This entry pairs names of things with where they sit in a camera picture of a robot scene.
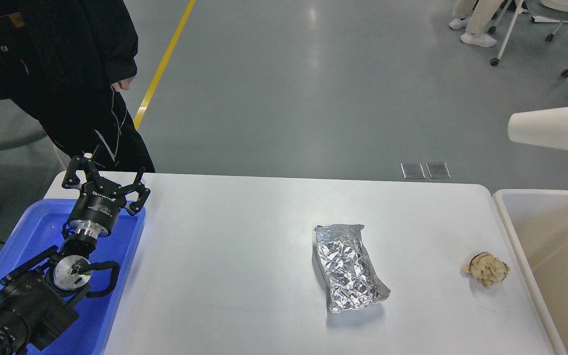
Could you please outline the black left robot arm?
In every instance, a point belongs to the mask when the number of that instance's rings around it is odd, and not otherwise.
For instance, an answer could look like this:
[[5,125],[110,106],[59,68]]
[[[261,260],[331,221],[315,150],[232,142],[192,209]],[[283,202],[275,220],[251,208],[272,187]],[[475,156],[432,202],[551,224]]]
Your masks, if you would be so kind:
[[108,296],[120,273],[117,261],[92,262],[99,238],[112,234],[119,214],[143,210],[150,190],[139,168],[131,184],[101,176],[93,154],[74,156],[62,187],[79,197],[62,227],[63,244],[51,246],[0,279],[0,355],[25,355],[28,346],[47,348],[79,319],[85,298]]

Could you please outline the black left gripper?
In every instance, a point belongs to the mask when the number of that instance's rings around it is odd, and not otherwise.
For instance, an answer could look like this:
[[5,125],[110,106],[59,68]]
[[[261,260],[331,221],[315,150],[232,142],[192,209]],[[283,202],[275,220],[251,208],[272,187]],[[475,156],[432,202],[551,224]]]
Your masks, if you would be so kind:
[[[112,234],[121,209],[131,215],[142,211],[150,195],[150,189],[142,182],[145,168],[140,168],[131,184],[120,187],[115,182],[102,182],[95,155],[99,145],[92,153],[74,156],[65,170],[62,187],[81,189],[80,196],[68,217],[67,225],[75,230],[90,230],[92,238]],[[77,171],[84,171],[86,183],[82,184]],[[128,202],[126,196],[136,193],[137,198]]]

